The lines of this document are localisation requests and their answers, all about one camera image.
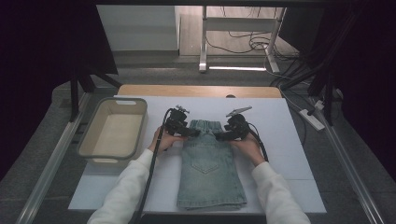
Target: jeans back pocket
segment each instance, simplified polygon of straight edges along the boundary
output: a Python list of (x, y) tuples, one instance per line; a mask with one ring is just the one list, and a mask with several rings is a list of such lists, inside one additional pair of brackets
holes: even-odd
[(216, 143), (191, 144), (186, 149), (190, 151), (191, 167), (195, 170), (206, 175), (219, 169)]

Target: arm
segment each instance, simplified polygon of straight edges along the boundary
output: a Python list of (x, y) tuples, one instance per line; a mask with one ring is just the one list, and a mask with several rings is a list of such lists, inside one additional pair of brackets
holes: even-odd
[(253, 135), (249, 134), (242, 141), (231, 141), (230, 143), (238, 147), (256, 166), (252, 175), (258, 185), (257, 192), (267, 223), (310, 223), (300, 205), (294, 201), (286, 180), (271, 168), (262, 155), (259, 144)]
[[(121, 224), (131, 220), (149, 178), (149, 167), (159, 132), (160, 128), (157, 129), (152, 143), (143, 151), (142, 155), (136, 161), (129, 162), (117, 179), (115, 187), (105, 197), (102, 207), (91, 215), (88, 223)], [(169, 148), (174, 142), (185, 139), (163, 132), (159, 152)]]

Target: metal frame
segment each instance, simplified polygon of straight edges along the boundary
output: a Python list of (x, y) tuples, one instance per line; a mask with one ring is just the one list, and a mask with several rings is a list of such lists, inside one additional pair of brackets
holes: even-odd
[[(315, 103), (315, 100), (310, 98), (311, 103)], [(385, 220), (382, 218), (381, 213), (379, 212), (378, 207), (375, 204), (373, 197), (370, 194), (370, 191), (364, 185), (363, 180), (361, 179), (358, 171), (353, 165), (352, 160), (349, 158), (347, 151), (344, 148), (340, 138), (338, 137), (337, 132), (334, 127), (329, 124), (329, 122), (325, 119), (324, 115), (321, 112), (316, 112), (318, 118), (321, 122), (324, 123), (326, 127), (326, 134), (332, 144), (332, 148), (334, 149), (334, 153), (338, 157), (341, 165), (346, 172), (346, 176), (349, 179), (350, 185), (355, 190), (356, 194), (361, 201), (361, 206), (363, 207), (364, 212), (369, 218), (370, 222), (373, 224), (384, 224)]]
[[(80, 111), (84, 111), (87, 107), (87, 104), (91, 98), (91, 95), (88, 93), (84, 93), (82, 95), (79, 109)], [(78, 112), (77, 117), (74, 122), (68, 122), (66, 128), (64, 129), (64, 133), (59, 139), (58, 144), (53, 150), (47, 165), (45, 166), (41, 176), (38, 178), (37, 183), (35, 184), (35, 188), (30, 194), (25, 206), (21, 210), (20, 216), (17, 219), (17, 224), (23, 223), (28, 224), (32, 223), (35, 219), (35, 215), (37, 214), (38, 209), (40, 208), (41, 203), (47, 191), (50, 187), (50, 183), (58, 171), (59, 165), (64, 158), (64, 153), (66, 152), (70, 142), (72, 141), (73, 135), (78, 128), (79, 123), (82, 119), (82, 113)]]
[(199, 71), (205, 73), (207, 70), (206, 59), (206, 32), (207, 31), (239, 31), (239, 32), (271, 32), (271, 39), (265, 53), (271, 70), (279, 74), (279, 67), (274, 58), (274, 46), (279, 33), (280, 25), (286, 9), (282, 7), (279, 15), (275, 19), (247, 19), (247, 18), (208, 18), (206, 15), (206, 6), (203, 6), (202, 16), (202, 42), (199, 60)]

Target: black curtain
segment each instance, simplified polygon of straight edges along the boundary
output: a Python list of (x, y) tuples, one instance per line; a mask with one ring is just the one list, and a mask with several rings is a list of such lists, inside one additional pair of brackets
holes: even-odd
[(396, 13), (395, 3), (371, 0), (335, 58), (342, 110), (396, 180)]
[(88, 68), (117, 74), (95, 5), (6, 1), (0, 7), (0, 178), (44, 118), (54, 88)]

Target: white sleeve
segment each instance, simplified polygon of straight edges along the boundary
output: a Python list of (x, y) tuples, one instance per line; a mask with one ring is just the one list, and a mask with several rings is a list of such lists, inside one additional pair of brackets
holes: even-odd
[(268, 162), (258, 165), (252, 175), (258, 185), (259, 200), (268, 224), (310, 223), (300, 205), (294, 201), (286, 180)]
[(149, 178), (152, 151), (145, 149), (136, 161), (130, 161), (120, 174), (116, 185), (105, 197), (88, 223), (128, 223), (139, 203)]

